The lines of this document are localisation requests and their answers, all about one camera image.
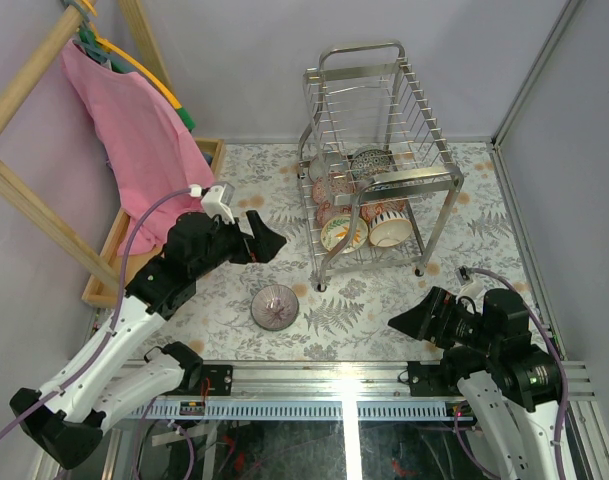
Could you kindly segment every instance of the wooden clothes rack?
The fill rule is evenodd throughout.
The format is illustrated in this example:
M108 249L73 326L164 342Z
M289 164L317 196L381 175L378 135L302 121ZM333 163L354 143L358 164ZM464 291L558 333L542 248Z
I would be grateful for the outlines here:
M96 0L88 1L90 5L96 3ZM168 71L141 1L118 0L118 3L144 60L143 64L172 91ZM0 135L82 21L80 12L69 5L50 33L6 86L0 95ZM117 292L119 282L116 270L86 244L2 160L0 195L82 264L99 282Z

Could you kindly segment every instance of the dish rack shelf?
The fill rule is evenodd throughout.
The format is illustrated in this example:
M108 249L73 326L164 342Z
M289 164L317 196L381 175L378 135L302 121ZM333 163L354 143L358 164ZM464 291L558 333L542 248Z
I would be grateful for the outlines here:
M389 63L345 66L349 59L371 57L367 51L382 50L374 52L380 58L391 49L396 50L396 56ZM344 60L341 68L327 67L331 57ZM415 274L423 275L464 176L442 137L404 47L397 40L333 46L320 56L318 67L306 70L303 83L310 123L298 146L298 183L308 218L318 291L326 290L328 277L356 270L414 265ZM369 148L381 152L376 168L365 169L363 164L357 168L355 155ZM305 150L312 155L304 158ZM323 226L316 223L312 161L321 172L330 204L351 206L348 233L330 252L321 243ZM331 174L345 177L350 193L333 191ZM435 207L440 192L445 198ZM364 245L340 255L354 238L362 206L400 199L414 235L395 247ZM422 212L435 211L435 221L428 228L416 221L414 211L420 208Z

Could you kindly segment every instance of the wooden box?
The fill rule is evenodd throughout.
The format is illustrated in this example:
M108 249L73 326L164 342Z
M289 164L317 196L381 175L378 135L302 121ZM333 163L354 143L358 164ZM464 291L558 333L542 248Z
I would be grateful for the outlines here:
M202 152L213 155L211 169L215 174L215 178L217 178L226 154L226 145L224 144L224 141L211 138L196 138L195 141ZM113 222L113 226L111 227L111 231L106 238L102 252L100 253L100 256L106 260L118 274L122 266L123 257L117 255L117 248L126 236L126 229L128 228L129 221L130 217L128 214L120 208L120 211L117 212L117 217L115 217L115 221ZM139 269L142 268L151 257L160 253L161 249L161 247L156 247L148 253L129 256L126 267L126 283L128 284L128 282L131 281ZM84 289L84 293L82 294L82 300L93 307L113 308L117 301L117 296L114 290L108 288L91 275L91 278L88 280L86 288Z

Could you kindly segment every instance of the floral tablecloth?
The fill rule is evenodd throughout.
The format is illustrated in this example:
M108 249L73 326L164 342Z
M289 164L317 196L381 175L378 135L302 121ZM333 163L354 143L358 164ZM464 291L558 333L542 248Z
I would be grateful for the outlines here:
M236 188L234 214L244 217L245 210L258 210L288 244L270 264L225 264L201 279L197 295L138 355L179 340L208 360L437 359L441 350L386 323L415 306L433 285L457 292L454 270L462 264L505 275L530 302L486 145L451 148L466 179L426 275L417 278L411 267L356 272L332 277L327 291L318 293L313 290L306 213L297 187L296 146L229 146L221 179ZM414 209L418 224L429 210ZM297 320L280 332L261 329L250 315L255 293L274 283L292 288L300 301Z

